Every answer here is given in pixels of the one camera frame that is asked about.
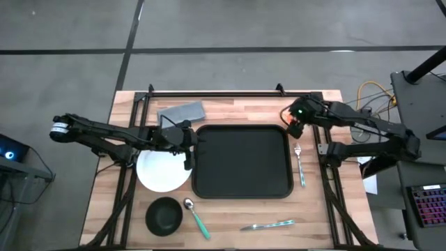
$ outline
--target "fork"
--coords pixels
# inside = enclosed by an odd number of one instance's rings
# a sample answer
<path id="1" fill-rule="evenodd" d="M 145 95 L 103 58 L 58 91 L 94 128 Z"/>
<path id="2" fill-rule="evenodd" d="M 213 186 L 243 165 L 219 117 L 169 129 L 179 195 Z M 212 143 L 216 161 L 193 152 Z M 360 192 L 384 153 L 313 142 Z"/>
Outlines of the fork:
<path id="1" fill-rule="evenodd" d="M 299 164 L 299 173 L 300 173 L 300 184 L 302 187 L 305 187 L 305 178 L 304 178 L 304 172 L 302 170 L 302 164 L 300 163 L 300 146 L 299 143 L 296 143 L 294 146 L 295 154 L 298 156 L 298 164 Z"/>

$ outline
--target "black tray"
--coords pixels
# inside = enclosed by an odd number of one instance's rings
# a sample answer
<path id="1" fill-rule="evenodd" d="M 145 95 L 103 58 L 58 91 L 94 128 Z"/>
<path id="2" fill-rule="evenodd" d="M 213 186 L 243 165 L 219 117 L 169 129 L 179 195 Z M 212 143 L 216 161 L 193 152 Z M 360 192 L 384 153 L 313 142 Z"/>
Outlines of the black tray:
<path id="1" fill-rule="evenodd" d="M 192 189 L 204 199 L 279 199 L 293 190 L 290 148 L 278 125 L 205 125 Z"/>

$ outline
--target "keyboard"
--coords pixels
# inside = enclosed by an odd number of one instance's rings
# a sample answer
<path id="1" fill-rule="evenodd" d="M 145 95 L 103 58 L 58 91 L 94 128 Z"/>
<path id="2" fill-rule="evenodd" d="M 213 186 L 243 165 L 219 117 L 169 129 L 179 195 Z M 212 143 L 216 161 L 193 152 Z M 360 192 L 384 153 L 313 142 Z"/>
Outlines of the keyboard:
<path id="1" fill-rule="evenodd" d="M 414 186 L 408 191 L 420 227 L 446 226 L 446 184 Z"/>

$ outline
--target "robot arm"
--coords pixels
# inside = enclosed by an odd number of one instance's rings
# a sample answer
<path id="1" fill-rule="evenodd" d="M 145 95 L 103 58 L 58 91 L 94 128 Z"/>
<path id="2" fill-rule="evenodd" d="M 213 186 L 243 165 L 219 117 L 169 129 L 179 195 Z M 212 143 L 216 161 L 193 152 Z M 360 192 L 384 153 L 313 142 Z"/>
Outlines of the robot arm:
<path id="1" fill-rule="evenodd" d="M 321 144 L 318 151 L 323 155 L 324 164 L 328 167 L 339 167 L 349 157 L 377 156 L 370 163 L 361 165 L 366 178 L 373 173 L 390 167 L 398 160 L 416 160 L 421 157 L 420 139 L 403 124 L 390 123 L 371 117 L 369 114 L 357 112 L 342 102 L 328 102 L 317 96 L 297 99 L 289 107 L 293 117 L 287 131 L 298 139 L 306 124 L 317 125 L 326 129 L 332 126 L 350 126 L 385 137 L 386 142 L 370 144 L 345 145 L 340 142 Z"/>
<path id="2" fill-rule="evenodd" d="M 106 153 L 113 161 L 134 163 L 140 151 L 167 151 L 174 155 L 185 153 L 185 169 L 194 166 L 190 151 L 196 146 L 198 136 L 190 128 L 190 121 L 183 121 L 176 126 L 162 129 L 162 126 L 143 128 L 123 128 L 115 125 L 90 121 L 75 114 L 55 116 L 49 136 L 56 142 L 78 142 L 91 148 L 96 155 Z M 116 145 L 106 139 L 124 142 Z"/>

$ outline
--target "concrete floor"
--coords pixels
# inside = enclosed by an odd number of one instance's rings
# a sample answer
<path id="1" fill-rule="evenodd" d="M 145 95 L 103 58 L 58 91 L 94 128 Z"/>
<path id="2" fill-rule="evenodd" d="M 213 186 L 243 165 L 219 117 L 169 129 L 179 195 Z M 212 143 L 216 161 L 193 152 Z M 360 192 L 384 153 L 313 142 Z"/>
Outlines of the concrete floor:
<path id="1" fill-rule="evenodd" d="M 0 50 L 125 48 L 137 0 L 0 0 Z M 434 0 L 146 0 L 134 47 L 401 46 L 446 44 Z M 124 90 L 340 89 L 354 100 L 367 80 L 390 88 L 433 51 L 133 55 Z M 57 173 L 27 206 L 14 250 L 74 248 L 98 159 L 48 137 L 52 117 L 106 121 L 123 55 L 0 55 L 0 133 L 35 147 Z M 443 64 L 437 73 L 446 72 Z M 379 91 L 364 88 L 363 95 Z M 372 104 L 377 108 L 385 99 Z M 391 121 L 399 120 L 397 111 Z M 373 206 L 381 244 L 400 241 L 401 211 Z"/>

